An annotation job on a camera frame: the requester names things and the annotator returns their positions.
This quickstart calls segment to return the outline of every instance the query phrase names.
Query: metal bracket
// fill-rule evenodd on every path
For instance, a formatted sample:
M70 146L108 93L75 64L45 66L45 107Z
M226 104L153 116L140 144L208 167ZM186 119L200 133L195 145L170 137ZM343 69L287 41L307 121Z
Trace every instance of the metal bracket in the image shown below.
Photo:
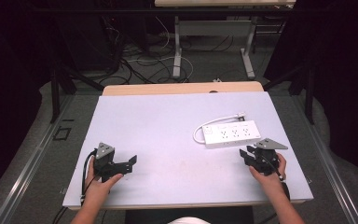
M288 149L287 146L282 145L281 143L275 142L272 139L266 138L259 142L254 143L255 147L263 149Z
M94 174L100 176L103 182L117 174L125 175L127 173L132 173L132 166L137 161L137 156L135 155L127 162L114 163L114 156L114 147L100 143L95 156Z

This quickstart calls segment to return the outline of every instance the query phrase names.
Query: metal frame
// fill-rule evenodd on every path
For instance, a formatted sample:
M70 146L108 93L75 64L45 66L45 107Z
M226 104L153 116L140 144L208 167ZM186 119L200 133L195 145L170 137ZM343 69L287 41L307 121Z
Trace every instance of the metal frame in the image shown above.
M241 57L249 79L255 79L255 73L249 58L255 35L257 17L251 21L179 21L175 17L175 57L172 77L179 78L182 49L180 47L181 35L243 35L246 36L245 48L241 49Z

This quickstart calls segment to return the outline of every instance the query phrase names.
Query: black curtain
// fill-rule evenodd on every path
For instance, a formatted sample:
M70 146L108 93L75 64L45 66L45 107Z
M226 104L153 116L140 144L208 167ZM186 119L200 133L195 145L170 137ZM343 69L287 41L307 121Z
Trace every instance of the black curtain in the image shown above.
M298 0L296 8L322 8L331 2ZM335 18L332 14L290 18L265 77L275 80L303 63L323 36L322 45L314 51L314 94L329 121L332 151L358 166L358 1L338 0L336 7Z
M0 178L34 122L39 88L49 81L24 14L17 1L0 1Z

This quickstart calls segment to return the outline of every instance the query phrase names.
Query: hand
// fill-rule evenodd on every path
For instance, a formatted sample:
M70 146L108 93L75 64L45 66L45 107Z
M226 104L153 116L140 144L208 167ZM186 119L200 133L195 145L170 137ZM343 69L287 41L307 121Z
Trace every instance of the hand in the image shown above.
M286 168L286 159L280 153L277 153L277 156L279 160L278 171L282 175L283 179L286 179L286 174L284 172ZM258 171L253 166L249 166L249 171L251 172L252 176L261 184L268 197L276 193L284 194L281 180L275 172L271 175L264 176L258 173Z
M123 177L122 174L118 174L112 176L104 183L99 182L98 180L100 177L94 175L94 160L94 157L91 157L89 160L89 170L87 172L85 181L85 186L87 188L86 198L83 206L72 220L71 223L73 224L94 223L94 220L97 217L103 202L106 200L106 196L109 193L109 190L118 182L121 177Z
M100 209L106 199L106 196L109 193L109 190L118 182L121 177L123 177L123 175L114 175L104 183L99 182L98 180L100 177L94 175L94 161L94 157L91 157L89 160L89 170L87 172L85 181L85 186L88 186L88 188L86 190L86 199L83 206L92 206L94 208Z

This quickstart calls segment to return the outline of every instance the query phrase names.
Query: power outlet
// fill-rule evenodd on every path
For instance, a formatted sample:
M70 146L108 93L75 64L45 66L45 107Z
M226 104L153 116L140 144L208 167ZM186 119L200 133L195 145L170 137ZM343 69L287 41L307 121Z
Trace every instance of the power outlet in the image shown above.
M253 120L202 126L207 148L251 145L261 135Z

